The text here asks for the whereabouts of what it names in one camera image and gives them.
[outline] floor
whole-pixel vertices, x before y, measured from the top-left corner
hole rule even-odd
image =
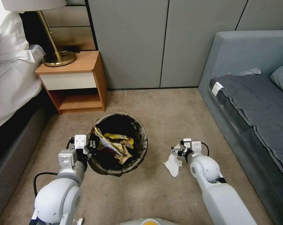
[[[33,213],[32,181],[37,173],[59,169],[57,154],[69,137],[88,133],[110,112],[128,112],[145,126],[149,145],[139,167],[121,177],[99,175],[88,168],[77,216],[85,224],[114,225],[130,219],[157,217],[182,225],[212,224],[201,190],[183,162],[173,178],[162,162],[183,138],[208,144],[210,156],[226,181],[239,193],[257,224],[272,224],[255,190],[218,129],[196,88],[110,91],[106,112],[54,115],[46,124],[19,185],[0,216],[0,224],[28,224]],[[38,178],[37,186],[53,177]]]

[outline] bed frame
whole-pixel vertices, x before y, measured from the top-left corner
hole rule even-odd
[[[45,90],[0,127],[0,214],[10,200],[54,109]]]

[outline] white pillow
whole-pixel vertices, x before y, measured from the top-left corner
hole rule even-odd
[[[0,16],[3,19],[0,26],[0,63],[17,59],[34,62],[20,15],[6,11],[0,1]]]

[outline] white drawer front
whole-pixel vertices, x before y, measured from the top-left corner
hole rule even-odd
[[[92,72],[39,75],[48,90],[96,88]]]

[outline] table lamp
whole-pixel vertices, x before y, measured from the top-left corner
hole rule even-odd
[[[64,66],[76,60],[76,54],[74,52],[57,50],[48,23],[42,13],[42,10],[54,9],[65,6],[65,0],[2,0],[2,3],[4,8],[8,11],[37,11],[55,51],[54,53],[45,55],[42,59],[42,62],[46,66]]]

